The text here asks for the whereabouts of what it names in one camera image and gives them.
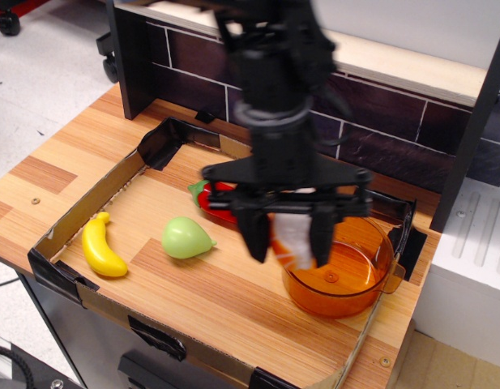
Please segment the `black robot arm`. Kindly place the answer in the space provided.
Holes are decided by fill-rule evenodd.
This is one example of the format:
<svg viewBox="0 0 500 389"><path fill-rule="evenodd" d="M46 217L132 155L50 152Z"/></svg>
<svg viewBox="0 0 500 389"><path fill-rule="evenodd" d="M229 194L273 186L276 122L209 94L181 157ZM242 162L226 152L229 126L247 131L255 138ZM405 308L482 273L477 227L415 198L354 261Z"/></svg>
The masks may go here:
<svg viewBox="0 0 500 389"><path fill-rule="evenodd" d="M367 216L371 175L317 152L312 96L335 70L334 44L308 1L201 1L212 11L231 58L242 98L234 108L250 132L250 156L202 171L211 206L228 210L254 259L271 243L270 216L306 216L301 269L330 258L335 226Z"/></svg>

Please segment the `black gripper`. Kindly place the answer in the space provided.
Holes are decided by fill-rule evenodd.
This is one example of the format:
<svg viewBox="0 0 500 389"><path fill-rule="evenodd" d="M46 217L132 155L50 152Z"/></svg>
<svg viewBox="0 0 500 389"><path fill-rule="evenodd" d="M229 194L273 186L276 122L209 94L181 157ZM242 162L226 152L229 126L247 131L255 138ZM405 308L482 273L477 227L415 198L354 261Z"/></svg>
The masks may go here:
<svg viewBox="0 0 500 389"><path fill-rule="evenodd" d="M270 245L267 212L309 214L311 254L316 267L327 265L335 225L347 216L370 213L371 173L317 153L317 134L306 109L241 109L237 118L250 131L251 154L203 168L203 178L212 185L227 182L237 187L229 192L213 188L212 208L235 212L246 247L260 263Z"/></svg>

